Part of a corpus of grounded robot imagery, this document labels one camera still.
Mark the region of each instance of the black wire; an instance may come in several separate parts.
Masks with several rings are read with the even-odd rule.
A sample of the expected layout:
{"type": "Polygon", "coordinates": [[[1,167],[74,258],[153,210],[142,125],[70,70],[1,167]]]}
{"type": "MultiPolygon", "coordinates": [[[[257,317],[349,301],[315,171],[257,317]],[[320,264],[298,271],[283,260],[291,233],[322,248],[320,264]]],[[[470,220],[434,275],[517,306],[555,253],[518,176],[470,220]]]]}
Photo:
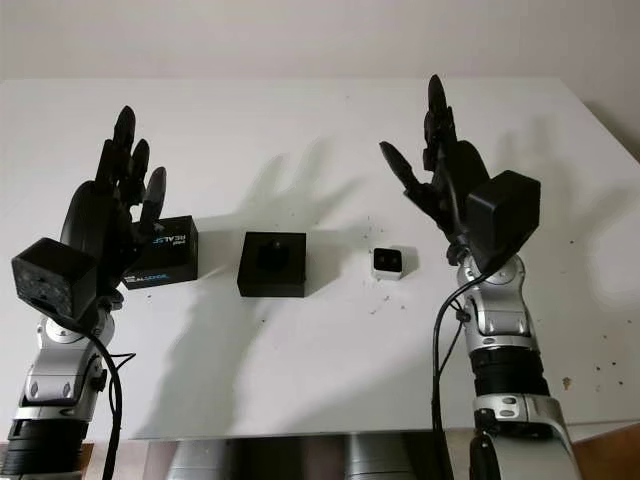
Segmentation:
{"type": "MultiPolygon", "coordinates": [[[[116,370],[120,370],[120,368],[122,368],[124,366],[125,363],[127,363],[129,360],[131,360],[132,358],[134,358],[136,356],[135,353],[118,353],[115,355],[111,355],[111,358],[122,358],[122,357],[126,357],[124,360],[122,360],[117,366],[116,366],[116,370]]],[[[111,377],[111,379],[109,380],[109,408],[111,409],[111,413],[114,413],[114,407],[113,407],[113,377],[111,377]]]]}
{"type": "Polygon", "coordinates": [[[104,469],[102,471],[102,480],[111,480],[113,478],[113,470],[116,465],[116,453],[118,452],[118,444],[120,443],[120,427],[122,425],[122,384],[120,383],[120,375],[118,375],[118,368],[113,362],[113,357],[107,350],[107,347],[96,337],[93,333],[79,329],[76,325],[60,323],[63,328],[71,330],[72,332],[79,333],[87,337],[98,350],[98,353],[102,356],[107,369],[111,375],[111,381],[113,382],[115,393],[115,407],[111,413],[111,435],[109,436],[109,446],[107,447],[107,456],[104,462],[104,469]]]}
{"type": "Polygon", "coordinates": [[[462,322],[458,323],[458,330],[456,330],[456,334],[453,336],[453,340],[451,340],[451,344],[449,345],[449,350],[447,350],[447,354],[444,356],[444,360],[442,360],[442,365],[440,365],[440,372],[439,372],[440,376],[442,376],[444,367],[447,365],[447,362],[449,361],[449,357],[453,353],[453,348],[456,346],[456,342],[458,341],[460,332],[462,332],[462,322]]]}
{"type": "Polygon", "coordinates": [[[453,470],[451,468],[451,459],[449,458],[449,450],[447,448],[447,438],[444,434],[444,428],[442,427],[442,411],[440,406],[440,376],[442,370],[440,369],[440,326],[442,325],[442,319],[449,306],[457,300],[457,298],[471,287],[484,282],[491,276],[491,273],[485,273],[477,278],[465,283],[447,297],[444,303],[438,310],[436,321],[433,326],[433,388],[431,393],[431,423],[433,433],[435,436],[437,458],[441,462],[440,470],[446,480],[453,480],[453,470]]]}

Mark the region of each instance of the black box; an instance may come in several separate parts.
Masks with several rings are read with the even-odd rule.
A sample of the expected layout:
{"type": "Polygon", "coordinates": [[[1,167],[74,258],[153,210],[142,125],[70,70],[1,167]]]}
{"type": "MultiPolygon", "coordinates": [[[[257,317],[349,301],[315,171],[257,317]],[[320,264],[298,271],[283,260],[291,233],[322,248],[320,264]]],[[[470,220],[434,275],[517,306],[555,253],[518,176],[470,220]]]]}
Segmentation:
{"type": "Polygon", "coordinates": [[[304,297],[306,233],[247,232],[238,271],[243,297],[304,297]]]}
{"type": "Polygon", "coordinates": [[[97,261],[42,238],[11,260],[18,297],[49,318],[78,322],[96,298],[97,261]]]}
{"type": "Polygon", "coordinates": [[[165,218],[162,229],[124,275],[129,290],[198,278],[198,230],[191,216],[165,218]]]}

